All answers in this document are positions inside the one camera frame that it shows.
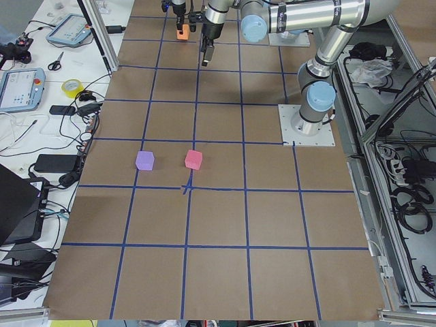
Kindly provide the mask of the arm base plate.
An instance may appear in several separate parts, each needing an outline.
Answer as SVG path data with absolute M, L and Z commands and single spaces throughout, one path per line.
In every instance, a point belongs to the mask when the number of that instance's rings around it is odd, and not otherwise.
M 321 122 L 309 123 L 300 116 L 300 105 L 279 104 L 278 109 L 283 146 L 335 146 L 327 114 Z
M 268 42 L 271 46 L 310 47 L 308 29 L 269 33 Z

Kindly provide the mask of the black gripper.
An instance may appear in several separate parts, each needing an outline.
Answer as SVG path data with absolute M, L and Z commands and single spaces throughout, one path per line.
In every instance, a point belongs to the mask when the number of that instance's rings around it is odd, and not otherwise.
M 186 14 L 186 0 L 161 0 L 161 8 L 163 12 L 167 12 L 169 8 L 173 9 L 176 15 L 176 29 L 179 33 L 183 33 L 184 15 Z
M 197 24 L 202 24 L 202 39 L 200 42 L 200 49 L 203 57 L 201 66 L 207 66 L 212 60 L 215 50 L 214 40 L 221 35 L 223 23 L 213 22 L 210 18 L 206 17 L 206 12 L 197 11 L 189 14 L 189 29 L 194 33 L 197 29 Z

